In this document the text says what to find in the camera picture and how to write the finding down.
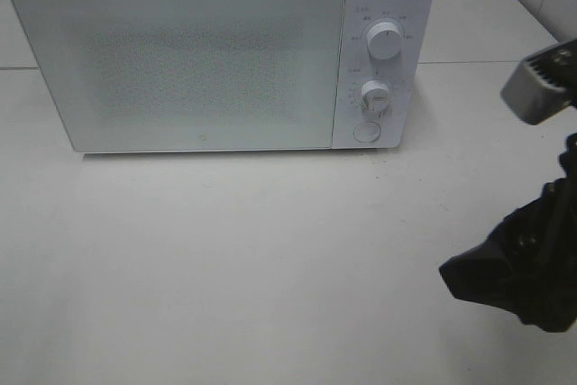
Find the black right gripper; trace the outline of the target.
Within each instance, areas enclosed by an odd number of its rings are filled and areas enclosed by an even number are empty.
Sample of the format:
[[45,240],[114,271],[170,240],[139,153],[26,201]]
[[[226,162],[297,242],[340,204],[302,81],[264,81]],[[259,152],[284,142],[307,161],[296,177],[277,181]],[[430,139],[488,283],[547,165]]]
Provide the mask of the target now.
[[448,259],[440,276],[456,299],[521,320],[576,318],[576,135],[559,156],[562,178],[507,215],[496,238]]

